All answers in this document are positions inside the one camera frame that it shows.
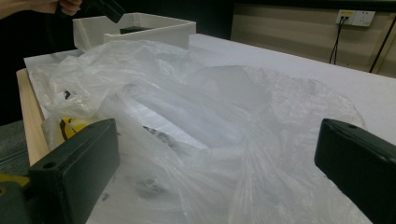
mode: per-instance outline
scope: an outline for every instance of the black cable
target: black cable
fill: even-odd
[[[337,51],[338,51],[338,40],[340,39],[340,34],[341,34],[341,29],[343,28],[343,25],[345,21],[347,20],[347,17],[341,17],[340,23],[338,23],[338,33],[337,33],[337,38],[335,39],[335,44],[334,47],[332,48],[332,55],[330,56],[329,63],[332,63],[332,56],[334,55],[334,62],[337,61]]]
[[[375,68],[376,62],[378,61],[378,58],[379,58],[379,56],[381,55],[382,50],[384,49],[385,44],[386,44],[387,41],[388,41],[390,32],[392,31],[393,26],[395,26],[395,23],[396,23],[396,17],[393,19],[392,25],[390,26],[390,28],[389,28],[389,30],[388,30],[388,32],[387,32],[387,36],[385,36],[384,42],[382,42],[381,48],[379,49],[378,53],[377,53],[376,56],[375,56],[374,62],[373,62],[373,64],[372,64],[371,68],[370,68],[369,73],[373,73],[373,70],[374,70],[374,68]]]

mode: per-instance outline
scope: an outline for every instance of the white table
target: white table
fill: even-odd
[[[396,79],[256,48],[208,35],[191,35],[190,50],[206,65],[249,65],[274,69],[290,77],[320,81],[349,98],[367,130],[396,145]],[[38,63],[58,63],[79,50],[26,58],[28,71]]]

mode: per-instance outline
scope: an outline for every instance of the white box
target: white box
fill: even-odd
[[[120,29],[131,26],[149,30],[120,34]],[[111,40],[152,40],[189,48],[189,35],[196,33],[196,23],[144,13],[126,13],[118,23],[106,16],[73,19],[76,48],[86,52]]]

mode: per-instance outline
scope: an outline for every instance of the plastic bag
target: plastic bag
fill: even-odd
[[[322,119],[364,128],[315,80],[205,67],[148,41],[110,42],[35,76],[52,113],[117,121],[120,168],[88,223],[370,223],[314,164]],[[63,91],[73,101],[50,100]]]

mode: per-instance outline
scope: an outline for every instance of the wall socket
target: wall socket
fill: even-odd
[[[335,20],[336,24],[339,24],[344,20],[343,25],[352,25],[352,22],[355,18],[355,10],[345,10],[345,9],[340,9],[338,11],[338,16],[337,19]]]
[[[355,26],[370,26],[375,12],[374,11],[356,11],[355,18],[352,25]]]
[[[337,19],[335,20],[336,24],[342,22],[344,18],[344,25],[353,25],[353,26],[370,26],[375,12],[374,11],[356,11],[356,10],[346,10],[340,9],[338,11]]]

